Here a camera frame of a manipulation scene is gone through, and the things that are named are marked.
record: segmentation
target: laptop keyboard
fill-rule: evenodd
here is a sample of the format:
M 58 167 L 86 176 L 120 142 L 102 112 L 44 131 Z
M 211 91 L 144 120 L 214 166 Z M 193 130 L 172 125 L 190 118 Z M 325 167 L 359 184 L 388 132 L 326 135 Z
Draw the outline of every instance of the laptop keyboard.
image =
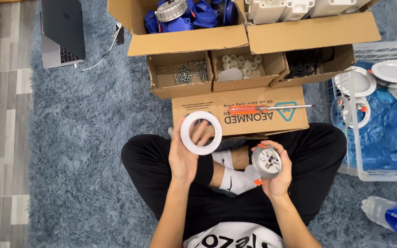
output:
M 76 55 L 72 54 L 67 49 L 63 48 L 62 46 L 59 47 L 61 51 L 61 64 L 79 60 L 79 58 Z

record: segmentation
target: hand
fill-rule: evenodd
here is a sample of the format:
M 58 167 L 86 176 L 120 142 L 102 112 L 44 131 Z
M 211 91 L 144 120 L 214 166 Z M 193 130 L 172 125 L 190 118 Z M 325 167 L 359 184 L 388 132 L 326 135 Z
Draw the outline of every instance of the hand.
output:
M 171 172 L 173 174 L 171 181 L 179 182 L 183 185 L 189 186 L 196 177 L 197 160 L 199 156 L 186 149 L 180 138 L 180 127 L 182 126 L 184 119 L 185 117 L 182 116 L 174 128 L 168 160 L 169 166 L 171 166 Z M 203 137 L 200 139 L 207 124 L 208 121 L 202 121 L 191 138 L 191 141 L 199 147 L 205 145 L 211 137 L 211 133 L 207 132 L 203 134 Z
M 278 152 L 281 158 L 281 173 L 278 177 L 273 179 L 266 179 L 263 181 L 262 187 L 264 193 L 270 198 L 277 198 L 283 195 L 287 195 L 287 189 L 289 188 L 292 180 L 292 162 L 289 159 L 287 151 L 284 150 L 283 146 L 277 142 L 270 140 L 262 140 L 262 145 L 270 145 Z

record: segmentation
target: blue shaggy rug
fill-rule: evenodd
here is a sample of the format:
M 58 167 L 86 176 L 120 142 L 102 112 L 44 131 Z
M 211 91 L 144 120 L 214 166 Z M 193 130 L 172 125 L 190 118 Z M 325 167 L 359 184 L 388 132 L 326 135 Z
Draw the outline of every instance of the blue shaggy rug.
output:
M 150 93 L 145 58 L 127 57 L 128 33 L 125 44 L 107 54 L 116 21 L 106 0 L 81 2 L 87 60 L 78 68 L 42 68 L 38 14 L 33 22 L 28 240 L 35 248 L 147 247 L 157 221 L 122 166 L 120 150 L 137 134 L 168 137 L 171 101 Z M 396 1 L 382 0 L 372 12 L 384 40 L 397 40 Z M 79 71 L 105 54 L 99 66 Z M 308 112 L 309 120 L 327 121 L 324 84 L 304 90 L 306 102 L 321 104 Z M 361 211 L 370 195 L 397 201 L 397 182 L 338 174 L 310 231 L 325 247 L 397 247 L 397 234 Z

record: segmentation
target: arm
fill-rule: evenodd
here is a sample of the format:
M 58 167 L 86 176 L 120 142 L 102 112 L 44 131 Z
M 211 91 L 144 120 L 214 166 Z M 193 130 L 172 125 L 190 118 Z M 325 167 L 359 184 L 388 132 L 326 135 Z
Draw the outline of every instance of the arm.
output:
M 282 145 L 270 140 L 263 140 L 261 144 L 273 146 L 281 158 L 281 173 L 276 178 L 264 180 L 262 187 L 272 203 L 284 242 L 291 248 L 321 248 L 307 230 L 287 193 L 292 181 L 292 162 L 287 151 Z
M 180 248 L 185 227 L 189 185 L 171 181 L 162 217 L 154 232 L 150 248 Z
M 159 224 L 151 240 L 150 248 L 180 248 L 185 228 L 186 206 L 189 187 L 196 177 L 199 156 L 186 149 L 180 139 L 180 126 L 185 117 L 181 117 L 174 127 L 171 147 L 169 149 L 169 166 L 171 167 L 171 183 L 166 194 L 165 206 Z M 202 121 L 191 141 L 203 146 L 211 137 L 211 133 L 203 133 L 207 121 Z
M 281 234 L 288 247 L 321 247 L 312 234 L 309 233 L 309 230 L 307 230 L 288 194 L 279 197 L 270 197 L 270 202 L 272 202 Z

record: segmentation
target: white t-shirt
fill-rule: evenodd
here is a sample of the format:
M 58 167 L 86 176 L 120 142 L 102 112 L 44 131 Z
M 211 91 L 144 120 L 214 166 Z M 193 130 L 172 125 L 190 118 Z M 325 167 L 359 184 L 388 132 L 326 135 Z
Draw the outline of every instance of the white t-shirt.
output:
M 222 222 L 187 239 L 184 248 L 283 248 L 284 240 L 262 225 Z

